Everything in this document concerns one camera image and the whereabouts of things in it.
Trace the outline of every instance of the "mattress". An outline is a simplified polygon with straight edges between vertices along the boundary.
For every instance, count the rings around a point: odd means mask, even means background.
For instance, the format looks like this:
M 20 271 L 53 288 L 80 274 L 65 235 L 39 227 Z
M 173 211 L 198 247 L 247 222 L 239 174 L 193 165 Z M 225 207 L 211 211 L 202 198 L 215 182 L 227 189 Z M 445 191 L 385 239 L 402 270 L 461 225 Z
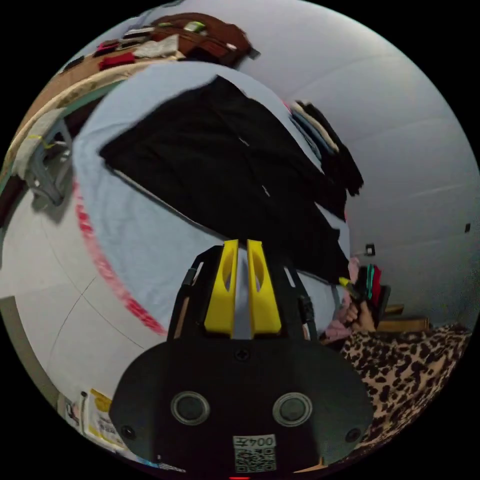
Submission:
M 302 134 L 290 121 L 282 100 L 267 87 L 236 70 L 201 62 L 151 65 L 123 82 L 95 109 L 73 143 L 73 167 L 77 187 L 89 217 L 89 228 L 104 259 L 124 290 L 166 331 L 177 291 L 198 254 L 224 240 L 214 232 L 191 224 L 161 202 L 152 201 L 127 185 L 104 166 L 99 151 L 156 106 L 180 92 L 209 83 L 216 75 L 234 83 L 249 97 L 262 103 L 298 142 L 308 158 L 320 163 Z M 350 256 L 349 229 L 345 222 L 319 207 L 330 225 L 340 230 L 339 244 Z M 238 263 L 235 338 L 248 338 L 248 288 L 246 252 Z M 332 320 L 343 289 L 300 272 L 312 298 L 317 330 Z

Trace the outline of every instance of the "black clothing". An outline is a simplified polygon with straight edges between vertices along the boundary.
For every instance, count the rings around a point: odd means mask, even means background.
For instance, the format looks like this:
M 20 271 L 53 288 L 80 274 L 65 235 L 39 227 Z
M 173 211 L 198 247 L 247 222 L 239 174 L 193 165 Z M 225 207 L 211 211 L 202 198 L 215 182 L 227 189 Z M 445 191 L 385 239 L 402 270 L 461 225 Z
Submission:
M 100 155 L 193 222 L 280 249 L 297 270 L 329 283 L 349 277 L 339 231 L 315 205 L 344 220 L 345 190 L 267 108 L 225 78 L 161 104 Z
M 297 101 L 297 103 L 303 108 L 304 112 L 322 125 L 339 148 L 337 155 L 333 155 L 332 157 L 326 156 L 325 162 L 322 162 L 323 171 L 326 175 L 329 175 L 331 172 L 332 178 L 339 179 L 340 185 L 344 186 L 352 197 L 358 195 L 364 185 L 364 179 L 349 149 L 342 143 L 335 130 L 318 108 L 311 103 L 303 103 L 301 101 Z

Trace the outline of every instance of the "finger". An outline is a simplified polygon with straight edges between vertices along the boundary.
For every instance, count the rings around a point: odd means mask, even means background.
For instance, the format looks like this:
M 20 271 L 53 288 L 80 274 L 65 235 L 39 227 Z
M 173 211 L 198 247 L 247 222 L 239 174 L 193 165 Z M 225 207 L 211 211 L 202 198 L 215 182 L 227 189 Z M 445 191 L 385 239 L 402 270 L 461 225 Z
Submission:
M 350 310 L 350 312 L 352 312 L 354 315 L 359 314 L 359 309 L 357 308 L 357 306 L 353 302 L 348 307 L 348 310 Z
M 363 301 L 361 304 L 360 304 L 360 310 L 363 312 L 363 313 L 366 313 L 366 312 L 369 312 L 369 306 L 367 304 L 366 301 Z
M 358 318 L 358 315 L 356 313 L 352 313 L 352 312 L 348 312 L 346 314 L 346 321 L 351 324 L 353 322 L 355 322 Z

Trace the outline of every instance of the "electrical outlet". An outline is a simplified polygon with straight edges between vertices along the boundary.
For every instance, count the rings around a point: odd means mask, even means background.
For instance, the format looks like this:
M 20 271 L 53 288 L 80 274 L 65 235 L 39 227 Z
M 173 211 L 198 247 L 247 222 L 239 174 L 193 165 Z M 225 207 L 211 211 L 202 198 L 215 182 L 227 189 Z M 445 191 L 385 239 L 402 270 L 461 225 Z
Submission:
M 365 255 L 367 257 L 374 257 L 375 256 L 375 245 L 373 243 L 367 243 L 365 245 Z

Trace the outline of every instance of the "leopard print blanket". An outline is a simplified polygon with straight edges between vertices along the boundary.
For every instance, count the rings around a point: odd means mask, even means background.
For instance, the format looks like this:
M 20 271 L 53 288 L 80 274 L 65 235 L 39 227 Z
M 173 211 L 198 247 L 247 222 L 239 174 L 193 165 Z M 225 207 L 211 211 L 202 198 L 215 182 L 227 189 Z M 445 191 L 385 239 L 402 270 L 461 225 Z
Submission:
M 361 376 L 374 413 L 363 439 L 342 462 L 376 450 L 411 424 L 443 388 L 470 336 L 461 325 L 351 335 L 341 354 Z

